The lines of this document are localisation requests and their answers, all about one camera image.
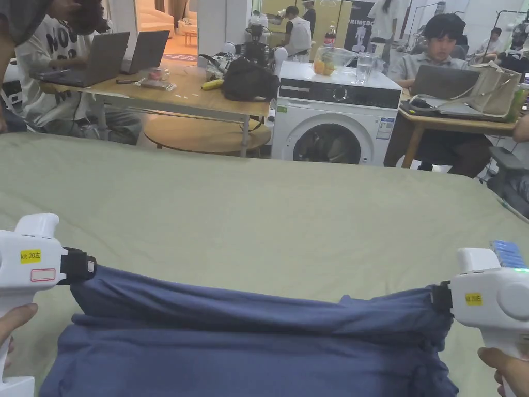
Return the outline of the person's right hand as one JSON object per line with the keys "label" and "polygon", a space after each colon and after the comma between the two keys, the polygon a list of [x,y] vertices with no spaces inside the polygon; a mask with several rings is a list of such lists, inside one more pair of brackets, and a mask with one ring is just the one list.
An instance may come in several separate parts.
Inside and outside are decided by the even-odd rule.
{"label": "person's right hand", "polygon": [[478,356],[485,365],[495,369],[494,379],[499,384],[497,392],[506,396],[506,387],[515,396],[528,396],[528,362],[509,356],[496,348],[482,347]]}

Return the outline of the person's left hand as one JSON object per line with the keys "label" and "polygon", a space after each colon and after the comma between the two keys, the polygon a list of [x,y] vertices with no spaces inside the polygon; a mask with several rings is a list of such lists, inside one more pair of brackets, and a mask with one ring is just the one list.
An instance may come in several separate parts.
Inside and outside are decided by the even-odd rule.
{"label": "person's left hand", "polygon": [[14,350],[12,333],[36,315],[38,305],[30,303],[16,307],[1,317],[1,347],[8,342],[8,354]]}

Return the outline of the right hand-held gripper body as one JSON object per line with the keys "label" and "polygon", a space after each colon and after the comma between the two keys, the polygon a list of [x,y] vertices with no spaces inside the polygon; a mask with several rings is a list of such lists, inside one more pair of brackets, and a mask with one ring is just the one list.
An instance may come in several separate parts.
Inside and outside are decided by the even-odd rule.
{"label": "right hand-held gripper body", "polygon": [[489,248],[457,251],[460,270],[435,285],[433,307],[477,328],[485,347],[528,360],[528,264],[519,246],[494,240]]}

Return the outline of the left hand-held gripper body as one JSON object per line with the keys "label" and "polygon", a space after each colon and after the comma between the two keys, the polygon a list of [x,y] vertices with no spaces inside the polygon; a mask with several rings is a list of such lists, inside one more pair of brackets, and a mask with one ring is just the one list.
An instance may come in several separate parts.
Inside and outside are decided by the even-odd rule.
{"label": "left hand-held gripper body", "polygon": [[39,291],[95,276],[94,257],[54,237],[58,224],[58,215],[38,213],[23,216],[14,230],[1,230],[1,316],[33,303]]}

